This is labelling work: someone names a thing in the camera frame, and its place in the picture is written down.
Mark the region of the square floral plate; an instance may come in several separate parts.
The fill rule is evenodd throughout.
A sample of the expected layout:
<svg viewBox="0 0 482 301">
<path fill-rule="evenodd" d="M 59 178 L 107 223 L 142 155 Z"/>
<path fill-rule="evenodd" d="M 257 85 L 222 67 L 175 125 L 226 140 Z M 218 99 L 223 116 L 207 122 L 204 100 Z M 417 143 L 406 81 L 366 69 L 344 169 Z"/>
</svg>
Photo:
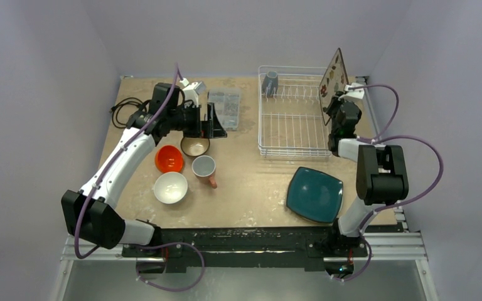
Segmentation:
<svg viewBox="0 0 482 301">
<path fill-rule="evenodd" d="M 335 51 L 326 71 L 324 72 L 318 88 L 321 115 L 325 125 L 327 125 L 330 120 L 330 117 L 326 111 L 330 105 L 331 98 L 336 92 L 343 91 L 344 87 L 348 84 L 349 81 L 343 54 L 341 48 L 338 48 Z"/>
</svg>

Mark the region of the grey printed mug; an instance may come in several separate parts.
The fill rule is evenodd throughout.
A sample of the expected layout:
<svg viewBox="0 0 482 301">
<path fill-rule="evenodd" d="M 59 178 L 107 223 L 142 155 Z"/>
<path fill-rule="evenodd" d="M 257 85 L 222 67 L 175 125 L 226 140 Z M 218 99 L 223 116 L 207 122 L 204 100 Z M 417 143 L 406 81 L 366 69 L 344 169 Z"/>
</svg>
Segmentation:
<svg viewBox="0 0 482 301">
<path fill-rule="evenodd" d="M 262 82 L 261 90 L 262 94 L 269 98 L 273 97 L 279 88 L 279 77 L 276 71 L 268 71 Z"/>
</svg>

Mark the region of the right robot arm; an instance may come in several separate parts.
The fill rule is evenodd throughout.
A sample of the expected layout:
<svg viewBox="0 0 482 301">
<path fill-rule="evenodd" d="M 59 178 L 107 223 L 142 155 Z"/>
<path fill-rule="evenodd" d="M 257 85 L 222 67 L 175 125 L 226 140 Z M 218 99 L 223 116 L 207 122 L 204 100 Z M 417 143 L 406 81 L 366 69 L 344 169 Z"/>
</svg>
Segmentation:
<svg viewBox="0 0 482 301">
<path fill-rule="evenodd" d="M 328 146 L 333 155 L 356 162 L 356 199 L 335 218 L 323 245 L 342 255 L 362 243 L 368 224 L 385 207 L 409 193 L 404 152 L 398 145 L 368 144 L 355 134 L 362 111 L 345 92 L 336 92 L 325 109 L 331 122 Z"/>
</svg>

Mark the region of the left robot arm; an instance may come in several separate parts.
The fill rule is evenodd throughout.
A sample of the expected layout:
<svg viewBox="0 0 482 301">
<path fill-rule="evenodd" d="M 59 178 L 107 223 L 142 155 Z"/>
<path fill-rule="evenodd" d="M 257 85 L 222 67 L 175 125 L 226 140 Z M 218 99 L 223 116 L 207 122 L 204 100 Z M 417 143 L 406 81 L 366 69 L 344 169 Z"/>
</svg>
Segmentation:
<svg viewBox="0 0 482 301">
<path fill-rule="evenodd" d="M 201 118 L 198 97 L 205 91 L 205 84 L 187 79 L 181 84 L 156 84 L 151 99 L 129 117 L 122 137 L 100 169 L 80 189 L 63 194 L 65 224 L 75 240 L 106 249 L 119 244 L 137 245 L 146 256 L 161 251 L 162 239 L 155 235 L 158 226 L 124 219 L 116 213 L 123 189 L 140 163 L 171 131 L 189 138 L 227 137 L 213 103 L 207 104 L 206 117 Z"/>
</svg>

